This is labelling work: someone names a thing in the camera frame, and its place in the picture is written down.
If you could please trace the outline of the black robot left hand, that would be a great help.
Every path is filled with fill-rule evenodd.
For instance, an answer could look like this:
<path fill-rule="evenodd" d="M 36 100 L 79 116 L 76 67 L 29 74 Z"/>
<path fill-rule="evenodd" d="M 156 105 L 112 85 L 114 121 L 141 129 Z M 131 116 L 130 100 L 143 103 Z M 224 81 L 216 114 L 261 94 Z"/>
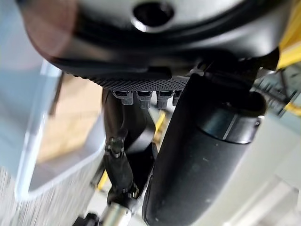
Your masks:
<path fill-rule="evenodd" d="M 106 214 L 189 226 L 216 201 L 267 111 L 291 0 L 19 0 L 49 63 L 103 89 Z"/>

